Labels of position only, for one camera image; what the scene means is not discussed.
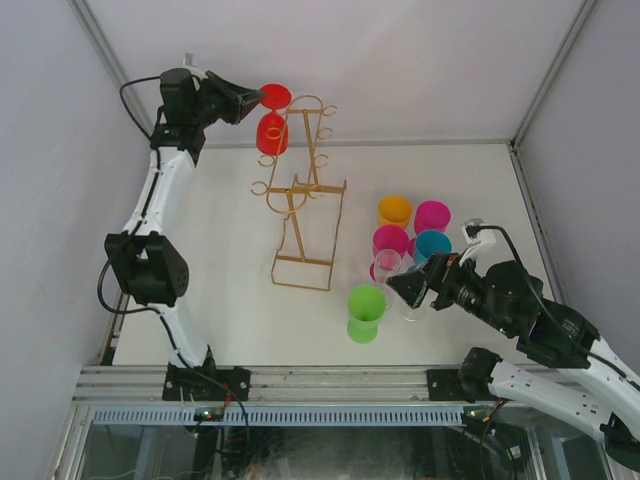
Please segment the clear wine glass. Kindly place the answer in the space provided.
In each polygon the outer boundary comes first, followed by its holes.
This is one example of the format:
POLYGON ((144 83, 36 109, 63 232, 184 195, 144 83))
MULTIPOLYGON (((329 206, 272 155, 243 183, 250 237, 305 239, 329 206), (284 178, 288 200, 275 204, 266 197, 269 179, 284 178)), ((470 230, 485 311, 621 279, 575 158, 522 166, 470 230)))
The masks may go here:
POLYGON ((421 321, 425 316, 424 300, 407 301, 400 299, 398 302, 398 312, 407 322, 421 321))
POLYGON ((375 278, 376 284, 384 294, 385 300, 388 305, 392 304, 393 298, 392 298, 392 291, 390 287, 386 284, 386 280, 389 277, 392 277, 398 274, 401 261, 402 261, 402 257, 396 250, 393 250, 393 249, 380 250, 377 253, 374 261, 374 278, 375 278))

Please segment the red plastic wine glass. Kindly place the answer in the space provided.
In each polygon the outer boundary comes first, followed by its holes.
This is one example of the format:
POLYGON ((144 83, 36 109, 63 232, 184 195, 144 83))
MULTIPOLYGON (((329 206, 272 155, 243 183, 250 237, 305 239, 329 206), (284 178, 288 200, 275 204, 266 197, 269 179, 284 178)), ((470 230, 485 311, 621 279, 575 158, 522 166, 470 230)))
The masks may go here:
POLYGON ((264 155, 276 156, 288 148, 288 124, 284 113, 289 107, 290 90, 278 83, 269 83, 261 88, 264 93, 260 104, 268 110, 258 123, 256 147, 264 155))

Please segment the cyan plastic wine glass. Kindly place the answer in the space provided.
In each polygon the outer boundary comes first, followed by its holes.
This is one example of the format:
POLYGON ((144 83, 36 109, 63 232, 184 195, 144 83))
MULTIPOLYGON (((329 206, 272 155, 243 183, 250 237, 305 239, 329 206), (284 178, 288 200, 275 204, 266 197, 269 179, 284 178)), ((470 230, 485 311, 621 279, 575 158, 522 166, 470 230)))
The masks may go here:
POLYGON ((424 230, 410 242, 409 253, 413 264, 408 271, 411 272, 426 263, 434 254, 451 252, 452 244, 447 235, 437 230, 424 230))

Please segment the green plastic wine glass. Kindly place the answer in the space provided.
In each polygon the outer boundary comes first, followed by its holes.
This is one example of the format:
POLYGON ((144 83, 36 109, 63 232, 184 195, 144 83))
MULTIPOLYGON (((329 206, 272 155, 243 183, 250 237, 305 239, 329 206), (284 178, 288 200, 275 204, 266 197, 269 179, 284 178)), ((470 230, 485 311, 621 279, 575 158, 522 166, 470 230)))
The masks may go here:
POLYGON ((372 285, 354 288, 347 300, 349 320, 347 333, 352 341, 368 344, 378 335, 379 324, 386 312, 383 292, 372 285))

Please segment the magenta wine glass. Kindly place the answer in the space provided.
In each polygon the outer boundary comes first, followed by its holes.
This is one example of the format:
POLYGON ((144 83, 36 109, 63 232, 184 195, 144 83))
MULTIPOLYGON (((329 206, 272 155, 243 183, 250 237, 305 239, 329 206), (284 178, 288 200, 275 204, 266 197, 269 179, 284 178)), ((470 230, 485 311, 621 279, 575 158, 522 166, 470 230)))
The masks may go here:
POLYGON ((425 201, 417 207, 414 217, 415 237, 424 230, 437 230, 445 234, 450 221, 451 212, 444 203, 435 200, 425 201))
POLYGON ((404 229, 395 225, 385 225, 379 227, 372 237, 372 247, 374 260, 370 267, 370 274, 374 278, 374 261, 377 253, 382 249, 396 250, 403 257, 407 253, 409 246, 409 237, 404 229))

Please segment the orange plastic wine glass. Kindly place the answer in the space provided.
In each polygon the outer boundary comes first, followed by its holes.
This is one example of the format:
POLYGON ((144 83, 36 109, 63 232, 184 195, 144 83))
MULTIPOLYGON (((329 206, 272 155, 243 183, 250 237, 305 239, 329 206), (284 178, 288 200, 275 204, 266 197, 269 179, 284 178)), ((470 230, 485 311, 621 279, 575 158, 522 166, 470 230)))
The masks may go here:
POLYGON ((383 197, 377 206, 377 222, 379 226, 395 225, 406 229, 413 213, 410 201, 399 195, 383 197))

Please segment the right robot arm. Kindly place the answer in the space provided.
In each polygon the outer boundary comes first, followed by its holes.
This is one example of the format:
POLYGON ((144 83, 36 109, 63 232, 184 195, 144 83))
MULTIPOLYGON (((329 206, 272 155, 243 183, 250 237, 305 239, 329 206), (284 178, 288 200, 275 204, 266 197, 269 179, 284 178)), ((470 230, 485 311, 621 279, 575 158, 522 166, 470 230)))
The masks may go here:
POLYGON ((430 293, 434 310, 456 305, 516 342, 529 360, 554 369, 581 391, 549 382, 482 347, 472 348, 457 376, 468 400, 525 403, 589 435, 610 458, 639 468, 639 377, 630 371, 583 315, 548 300, 543 283, 515 260, 486 274, 459 254, 435 254, 425 264, 387 279, 412 309, 430 293))

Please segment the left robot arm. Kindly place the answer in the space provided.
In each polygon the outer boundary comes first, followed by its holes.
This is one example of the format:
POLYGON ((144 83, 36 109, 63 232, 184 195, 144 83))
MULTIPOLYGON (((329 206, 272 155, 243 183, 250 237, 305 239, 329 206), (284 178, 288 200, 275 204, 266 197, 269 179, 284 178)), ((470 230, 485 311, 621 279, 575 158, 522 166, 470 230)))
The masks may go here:
POLYGON ((179 67, 154 76, 161 103, 149 142, 148 173, 125 226, 104 240, 103 272, 113 272, 132 309, 117 308, 96 288, 101 306, 114 315, 150 312, 163 326, 172 348, 171 361, 190 369, 184 388, 196 399, 215 395, 219 376, 211 346, 198 331, 184 296, 190 271, 171 241, 181 197, 205 144, 205 131, 218 121, 239 124, 261 102, 264 92, 222 79, 211 71, 179 67))

